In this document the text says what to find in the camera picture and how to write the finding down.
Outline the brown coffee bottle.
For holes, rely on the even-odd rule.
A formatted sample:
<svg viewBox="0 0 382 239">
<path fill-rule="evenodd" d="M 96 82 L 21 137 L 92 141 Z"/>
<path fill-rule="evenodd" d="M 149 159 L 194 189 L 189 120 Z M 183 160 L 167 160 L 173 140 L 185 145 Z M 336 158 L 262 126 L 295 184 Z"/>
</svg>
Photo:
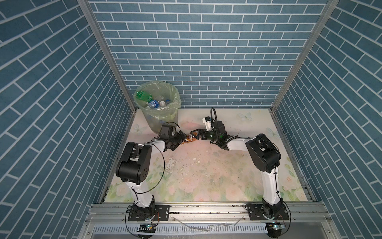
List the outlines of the brown coffee bottle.
<svg viewBox="0 0 382 239">
<path fill-rule="evenodd" d="M 191 132 L 191 133 L 188 134 L 188 136 L 182 142 L 182 144 L 191 143 L 191 142 L 194 142 L 194 141 L 196 141 L 198 139 L 199 139 L 198 138 L 198 133 L 197 132 Z"/>
</svg>

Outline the clear bottle blue cap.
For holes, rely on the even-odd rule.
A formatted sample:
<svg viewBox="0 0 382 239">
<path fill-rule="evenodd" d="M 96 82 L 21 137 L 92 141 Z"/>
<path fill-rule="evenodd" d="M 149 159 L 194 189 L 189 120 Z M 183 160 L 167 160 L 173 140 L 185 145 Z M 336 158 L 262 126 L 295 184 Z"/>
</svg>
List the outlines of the clear bottle blue cap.
<svg viewBox="0 0 382 239">
<path fill-rule="evenodd" d="M 170 100 L 160 101 L 160 107 L 166 107 L 171 103 Z"/>
</svg>

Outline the blue label Pocari bottle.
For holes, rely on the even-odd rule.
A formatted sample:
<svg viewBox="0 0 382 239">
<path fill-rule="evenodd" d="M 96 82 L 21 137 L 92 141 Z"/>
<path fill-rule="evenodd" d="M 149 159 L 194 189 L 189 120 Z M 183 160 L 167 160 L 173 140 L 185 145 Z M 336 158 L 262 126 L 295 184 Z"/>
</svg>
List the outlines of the blue label Pocari bottle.
<svg viewBox="0 0 382 239">
<path fill-rule="evenodd" d="M 159 106 L 160 106 L 160 102 L 155 100 L 155 99 L 147 102 L 147 108 L 148 109 L 157 109 L 157 108 L 159 108 Z"/>
</svg>

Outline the green soda bottle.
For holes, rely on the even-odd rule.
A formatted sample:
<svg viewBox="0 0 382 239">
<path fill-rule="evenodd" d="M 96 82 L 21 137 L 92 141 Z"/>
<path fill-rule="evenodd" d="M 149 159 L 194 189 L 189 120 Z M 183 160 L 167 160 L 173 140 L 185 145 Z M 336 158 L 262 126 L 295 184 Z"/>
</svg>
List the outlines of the green soda bottle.
<svg viewBox="0 0 382 239">
<path fill-rule="evenodd" d="M 152 94 L 150 94 L 149 92 L 146 92 L 146 91 L 142 91 L 142 90 L 137 91 L 135 93 L 135 97 L 136 97 L 136 99 L 144 101 L 144 102 L 150 102 L 151 100 L 153 100 Z"/>
</svg>

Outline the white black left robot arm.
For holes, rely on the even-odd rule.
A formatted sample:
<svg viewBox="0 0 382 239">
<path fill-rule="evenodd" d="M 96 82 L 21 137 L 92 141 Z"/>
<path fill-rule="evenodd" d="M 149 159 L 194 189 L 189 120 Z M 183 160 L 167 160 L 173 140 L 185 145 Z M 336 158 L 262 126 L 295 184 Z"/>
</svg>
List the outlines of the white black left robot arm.
<svg viewBox="0 0 382 239">
<path fill-rule="evenodd" d="M 130 214 L 136 214 L 142 220 L 149 220 L 156 213 L 155 198 L 146 182 L 151 159 L 155 155 L 165 159 L 163 155 L 165 151 L 174 151 L 182 144 L 187 135 L 181 130 L 177 131 L 178 127 L 175 122 L 166 122 L 162 124 L 157 137 L 150 142 L 145 144 L 128 142 L 116 166 L 116 177 L 128 186 L 133 195 L 134 205 Z"/>
</svg>

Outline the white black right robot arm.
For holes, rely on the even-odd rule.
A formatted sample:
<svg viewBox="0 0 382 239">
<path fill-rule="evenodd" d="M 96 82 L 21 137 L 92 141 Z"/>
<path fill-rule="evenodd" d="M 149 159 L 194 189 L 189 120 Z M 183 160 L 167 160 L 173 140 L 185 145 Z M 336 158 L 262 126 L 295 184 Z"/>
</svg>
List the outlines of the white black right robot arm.
<svg viewBox="0 0 382 239">
<path fill-rule="evenodd" d="M 228 135 L 222 121 L 206 121 L 206 129 L 196 129 L 191 135 L 196 139 L 209 140 L 224 150 L 239 150 L 249 153 L 255 167 L 262 172 L 262 211 L 267 219 L 280 214 L 284 202 L 279 193 L 278 167 L 281 153 L 268 137 L 261 133 L 255 137 Z"/>
</svg>

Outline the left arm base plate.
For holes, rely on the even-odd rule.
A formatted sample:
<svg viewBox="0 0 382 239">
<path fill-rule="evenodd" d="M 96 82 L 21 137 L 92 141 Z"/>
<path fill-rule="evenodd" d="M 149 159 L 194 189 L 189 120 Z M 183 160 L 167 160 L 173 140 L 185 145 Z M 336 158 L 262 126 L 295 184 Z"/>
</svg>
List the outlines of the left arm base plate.
<svg viewBox="0 0 382 239">
<path fill-rule="evenodd" d="M 132 205 L 127 213 L 129 222 L 143 221 L 168 221 L 170 214 L 169 205 L 155 205 L 147 208 Z"/>
</svg>

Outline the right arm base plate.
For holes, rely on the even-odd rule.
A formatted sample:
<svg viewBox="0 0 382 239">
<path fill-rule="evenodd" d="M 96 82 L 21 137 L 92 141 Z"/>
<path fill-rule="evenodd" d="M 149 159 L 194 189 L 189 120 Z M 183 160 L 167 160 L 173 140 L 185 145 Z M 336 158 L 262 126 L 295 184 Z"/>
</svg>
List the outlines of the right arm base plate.
<svg viewBox="0 0 382 239">
<path fill-rule="evenodd" d="M 251 221 L 282 219 L 286 221 L 290 219 L 286 206 L 281 202 L 276 205 L 247 203 L 244 208 L 247 210 Z"/>
</svg>

